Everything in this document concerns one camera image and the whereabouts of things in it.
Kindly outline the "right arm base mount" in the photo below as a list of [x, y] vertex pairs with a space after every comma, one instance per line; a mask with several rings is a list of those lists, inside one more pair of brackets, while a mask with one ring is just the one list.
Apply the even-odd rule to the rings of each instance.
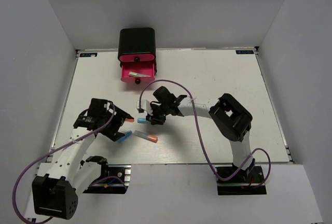
[[241, 174], [237, 174], [229, 181], [221, 181], [217, 179], [218, 195], [266, 195], [266, 186], [262, 184], [264, 174], [261, 166], [254, 166], [247, 178]]

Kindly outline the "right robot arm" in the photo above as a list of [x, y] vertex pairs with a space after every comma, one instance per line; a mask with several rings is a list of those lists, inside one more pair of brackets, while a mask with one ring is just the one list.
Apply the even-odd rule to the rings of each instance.
[[[153, 96], [156, 98], [155, 102], [143, 100], [140, 95], [137, 110], [140, 113], [146, 112], [146, 120], [152, 125], [163, 125], [168, 115], [194, 116], [203, 154], [219, 180], [226, 182], [235, 177], [245, 182], [253, 176], [255, 159], [249, 140], [253, 117], [231, 94], [225, 93], [216, 100], [209, 99], [196, 103], [190, 93], [176, 97], [166, 87], [161, 86], [153, 93]], [[213, 120], [223, 137], [230, 142], [234, 172], [226, 178], [218, 175], [208, 158], [199, 129], [199, 117]]]

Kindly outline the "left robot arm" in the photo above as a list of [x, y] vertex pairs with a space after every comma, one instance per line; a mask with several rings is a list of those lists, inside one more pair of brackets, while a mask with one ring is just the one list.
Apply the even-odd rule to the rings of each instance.
[[43, 175], [32, 182], [34, 212], [49, 218], [69, 220], [77, 210], [78, 198], [89, 187], [108, 179], [124, 184], [118, 175], [112, 175], [108, 161], [101, 156], [84, 158], [86, 151], [99, 134], [113, 142], [126, 137], [119, 129], [125, 121], [134, 118], [113, 102], [92, 98], [73, 124], [68, 142], [60, 156]]

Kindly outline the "pink drawer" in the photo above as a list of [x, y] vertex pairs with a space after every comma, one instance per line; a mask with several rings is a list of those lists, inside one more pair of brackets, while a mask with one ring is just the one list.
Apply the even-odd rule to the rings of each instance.
[[155, 80], [154, 62], [128, 62], [121, 67], [121, 81], [140, 84]]
[[119, 61], [123, 63], [128, 62], [147, 62], [153, 61], [155, 56], [153, 54], [125, 54], [119, 57]]

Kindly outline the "blue highlighter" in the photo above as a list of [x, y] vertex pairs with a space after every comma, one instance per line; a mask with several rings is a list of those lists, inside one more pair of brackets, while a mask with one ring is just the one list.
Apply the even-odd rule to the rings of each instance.
[[147, 124], [147, 123], [149, 123], [149, 121], [146, 120], [146, 118], [138, 118], [138, 119], [137, 119], [137, 123], [140, 123], [140, 124]]

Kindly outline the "green highlighter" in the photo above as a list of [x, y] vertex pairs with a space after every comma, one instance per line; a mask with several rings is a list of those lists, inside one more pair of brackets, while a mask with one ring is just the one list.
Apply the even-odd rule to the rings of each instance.
[[149, 75], [136, 73], [136, 72], [129, 72], [129, 76], [131, 76], [131, 77], [150, 77]]

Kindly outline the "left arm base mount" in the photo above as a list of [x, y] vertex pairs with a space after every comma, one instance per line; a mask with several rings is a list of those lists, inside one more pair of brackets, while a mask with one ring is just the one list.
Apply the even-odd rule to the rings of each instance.
[[125, 194], [129, 187], [131, 165], [109, 165], [108, 176], [98, 184], [89, 186], [85, 194]]

